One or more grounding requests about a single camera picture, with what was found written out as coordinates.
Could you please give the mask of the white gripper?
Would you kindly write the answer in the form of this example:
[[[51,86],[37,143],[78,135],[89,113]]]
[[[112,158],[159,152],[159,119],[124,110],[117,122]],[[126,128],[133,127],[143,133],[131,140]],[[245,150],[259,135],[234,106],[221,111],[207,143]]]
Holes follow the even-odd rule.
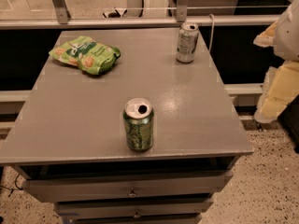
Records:
[[[279,68],[270,66],[263,82],[254,119],[270,123],[299,95],[299,0],[293,0],[272,23],[255,37],[253,44],[262,48],[273,47],[274,53],[286,60]]]

